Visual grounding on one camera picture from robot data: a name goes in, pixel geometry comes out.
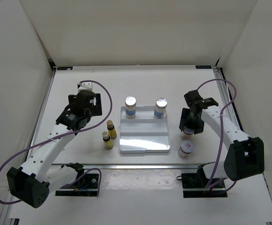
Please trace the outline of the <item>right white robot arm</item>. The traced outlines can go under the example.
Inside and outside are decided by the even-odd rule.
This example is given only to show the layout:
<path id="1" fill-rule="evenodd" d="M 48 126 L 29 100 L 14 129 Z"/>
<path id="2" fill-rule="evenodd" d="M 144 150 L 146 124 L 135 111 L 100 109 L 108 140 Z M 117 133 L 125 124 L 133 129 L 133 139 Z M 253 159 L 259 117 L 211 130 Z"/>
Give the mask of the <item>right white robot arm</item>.
<path id="1" fill-rule="evenodd" d="M 259 137 L 250 137 L 221 113 L 213 98 L 202 98 L 197 90 L 184 95 L 187 107 L 182 109 L 179 129 L 186 135 L 204 131 L 207 124 L 220 138 L 219 146 L 227 148 L 224 160 L 200 165 L 196 182 L 210 188 L 214 179 L 242 180 L 262 174 L 265 170 L 264 143 Z"/>

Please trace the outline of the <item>blue label shaker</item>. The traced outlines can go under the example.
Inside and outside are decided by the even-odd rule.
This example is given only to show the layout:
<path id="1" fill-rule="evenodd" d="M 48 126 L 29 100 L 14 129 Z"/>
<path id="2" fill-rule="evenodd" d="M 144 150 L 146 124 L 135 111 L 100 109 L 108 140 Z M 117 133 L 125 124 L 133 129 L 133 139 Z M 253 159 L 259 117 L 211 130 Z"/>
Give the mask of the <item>blue label shaker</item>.
<path id="1" fill-rule="evenodd" d="M 168 102 L 165 98 L 160 97 L 156 100 L 155 108 L 154 108 L 155 119 L 162 119 L 164 117 L 167 105 L 168 105 Z"/>
<path id="2" fill-rule="evenodd" d="M 136 98 L 128 96 L 125 99 L 125 116 L 128 119 L 133 119 L 136 116 Z"/>

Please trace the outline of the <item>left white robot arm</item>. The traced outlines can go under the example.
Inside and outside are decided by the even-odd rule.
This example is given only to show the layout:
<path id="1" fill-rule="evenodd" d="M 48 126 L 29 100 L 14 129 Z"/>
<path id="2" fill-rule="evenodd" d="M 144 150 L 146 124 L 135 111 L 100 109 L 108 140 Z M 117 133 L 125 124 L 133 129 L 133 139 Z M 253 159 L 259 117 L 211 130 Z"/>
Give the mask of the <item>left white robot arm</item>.
<path id="1" fill-rule="evenodd" d="M 49 193 L 59 188 L 78 188 L 84 182 L 84 168 L 78 163 L 68 163 L 55 172 L 48 173 L 57 156 L 82 130 L 93 116 L 102 115 L 101 95 L 88 90 L 68 96 L 69 104 L 56 119 L 47 143 L 37 150 L 19 168 L 11 167 L 7 181 L 11 195 L 33 208 L 40 207 Z"/>

